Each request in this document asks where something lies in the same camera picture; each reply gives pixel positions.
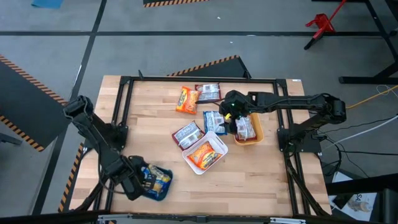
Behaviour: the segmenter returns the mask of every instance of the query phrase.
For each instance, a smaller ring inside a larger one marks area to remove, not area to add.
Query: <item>yellow black hazard tape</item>
[[[61,213],[65,209],[65,204],[67,202],[67,198],[71,193],[71,186],[73,182],[73,178],[77,175],[77,167],[81,161],[81,157],[83,156],[83,143],[80,143],[79,149],[77,150],[75,161],[73,162],[72,169],[70,171],[70,175],[68,177],[67,186],[65,187],[65,191],[62,194],[61,203],[58,207],[58,212]]]
[[[169,1],[156,1],[145,3],[144,7],[158,7],[158,6],[171,6],[176,4],[186,4],[186,3],[195,3],[195,2],[205,2],[209,0],[169,0]]]
[[[19,135],[23,140],[28,142],[34,149],[38,150],[39,152],[44,150],[44,147],[35,142],[31,139],[25,132],[19,129],[15,124],[9,121],[5,116],[0,114],[0,121],[3,122],[8,128],[14,131],[17,135]]]
[[[22,77],[24,77],[26,80],[28,80],[31,84],[35,85],[38,89],[42,90],[44,93],[48,94],[49,97],[53,98],[55,101],[60,103],[61,105],[65,105],[68,103],[68,101],[64,100],[61,96],[57,95],[55,92],[47,88],[44,84],[41,82],[37,81],[35,78],[33,78],[31,75],[29,75],[27,72],[25,72],[23,69],[12,63],[10,60],[5,58],[3,55],[0,54],[0,62],[4,63],[11,69],[13,69],[15,72],[20,74]],[[25,134],[21,129],[19,129],[15,124],[10,122],[6,117],[0,114],[0,120],[7,125],[8,128],[10,128],[12,131],[14,131],[16,134],[18,134],[23,140],[28,142],[33,148],[38,150],[39,152],[44,150],[44,147],[41,146],[39,143],[34,141],[32,138],[30,138],[28,135]]]
[[[219,60],[214,60],[212,62],[208,62],[208,63],[205,63],[203,65],[197,65],[197,66],[192,67],[192,68],[188,68],[188,69],[181,70],[181,71],[178,71],[178,72],[173,72],[171,74],[168,74],[167,76],[168,77],[174,77],[174,76],[177,76],[177,75],[182,75],[184,73],[192,72],[192,71],[195,71],[195,70],[198,70],[198,69],[202,69],[202,68],[206,68],[206,67],[209,67],[209,66],[212,66],[212,65],[216,65],[218,63],[226,62],[226,61],[234,59],[234,58],[239,58],[239,56],[238,55],[233,55],[233,56],[229,56],[229,57],[222,58],[222,59],[219,59]]]

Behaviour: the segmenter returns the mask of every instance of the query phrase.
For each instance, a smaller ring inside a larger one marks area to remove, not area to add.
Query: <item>red tripod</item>
[[[347,0],[341,1],[340,5],[337,7],[337,9],[331,15],[330,19],[328,19],[326,14],[317,14],[313,21],[311,21],[305,25],[305,26],[309,27],[310,25],[316,23],[316,25],[319,27],[319,30],[314,34],[314,36],[312,37],[310,42],[306,44],[306,46],[304,47],[304,50],[308,50],[317,40],[321,39],[324,32],[336,32],[335,28],[333,28],[333,26],[331,24],[331,20],[334,18],[336,13],[341,9],[341,7],[343,6],[343,4],[346,1]]]

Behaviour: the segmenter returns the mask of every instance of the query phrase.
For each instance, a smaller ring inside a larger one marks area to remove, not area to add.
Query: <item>wooden table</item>
[[[95,113],[105,122],[111,121],[119,79],[120,76],[103,78]],[[194,84],[198,83],[134,82],[127,121],[129,134],[123,154],[139,155],[149,163],[170,169],[174,179],[163,201],[156,202],[145,197],[130,201],[125,195],[114,194],[111,211],[179,215],[291,215],[287,174],[277,143],[276,129],[279,126],[276,112],[260,114],[265,138],[259,144],[237,146],[232,135],[220,136],[229,151],[203,175],[196,175],[184,161],[181,149],[171,134],[193,120],[203,129],[203,111],[218,111],[214,104],[199,105],[196,115],[175,111],[181,87],[193,88]],[[271,84],[220,83],[220,86],[223,96],[230,90],[244,94],[248,91],[273,92]],[[287,80],[287,86],[289,95],[303,95],[300,80]],[[309,118],[308,111],[292,112],[296,123]],[[284,122],[288,127],[285,112]],[[330,213],[320,161],[311,153],[301,153],[301,160],[309,191]],[[97,182],[97,153],[91,151],[81,162],[70,209],[79,206]],[[117,186],[116,190],[122,190],[121,186]],[[303,213],[297,186],[296,193],[299,210]]]

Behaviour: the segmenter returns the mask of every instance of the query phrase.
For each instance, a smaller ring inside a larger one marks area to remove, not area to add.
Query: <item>gray floor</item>
[[[68,0],[59,10],[39,9],[30,1],[0,0],[1,30],[91,30],[100,0]],[[398,26],[383,1],[373,1],[387,29]],[[250,30],[311,31],[304,24],[316,13],[331,14],[337,3],[310,0],[211,0],[195,4],[144,9],[140,1],[108,1],[100,31],[137,30]],[[349,3],[333,25],[340,31],[375,31],[377,28],[365,5]],[[18,64],[64,98],[69,98],[88,37],[0,36],[0,54]],[[340,85],[337,78],[372,76],[393,62],[380,38],[327,37],[304,51],[308,37],[97,37],[81,85],[80,94],[95,103],[103,75],[166,75],[174,71],[240,55],[254,77],[298,78],[306,94],[327,92],[351,105],[377,93],[374,85]],[[380,96],[348,111],[348,120],[339,127],[386,118],[397,113],[398,97]],[[397,152],[396,123],[344,142],[347,150]],[[335,129],[326,126],[323,130]],[[334,139],[367,127],[331,133]],[[0,132],[13,135],[5,125]],[[45,213],[57,211],[66,179],[83,140],[70,126],[47,195]],[[26,143],[21,147],[1,144],[0,217],[26,215],[34,203],[52,147],[35,152]],[[351,160],[370,175],[396,172],[393,157],[353,154]],[[322,160],[331,162],[337,153],[329,148]],[[342,168],[364,176],[343,158]]]

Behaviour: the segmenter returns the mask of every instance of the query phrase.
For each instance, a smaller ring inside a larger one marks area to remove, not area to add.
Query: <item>wrapped snack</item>
[[[158,199],[163,192],[167,191],[172,180],[167,174],[152,164],[147,167],[141,167],[141,171],[145,180],[143,187],[150,197]]]
[[[214,131],[217,135],[225,135],[226,129],[222,124],[224,124],[223,115],[219,114],[217,111],[204,111],[203,112],[205,120],[205,132]]]
[[[204,135],[205,133],[192,121],[176,133],[173,133],[172,137],[182,150],[186,150]]]
[[[220,101],[221,92],[219,84],[195,85],[195,89],[200,91],[198,101]]]
[[[236,139],[245,141],[256,139],[256,133],[254,132],[250,116],[241,117],[240,119],[236,119],[235,122],[237,129]]]
[[[195,152],[188,155],[188,159],[202,170],[209,168],[209,166],[216,162],[220,157],[221,154],[214,151],[208,141],[201,145]]]
[[[175,110],[179,112],[196,114],[196,102],[198,101],[199,94],[199,91],[191,90],[188,87],[183,86],[180,99]]]

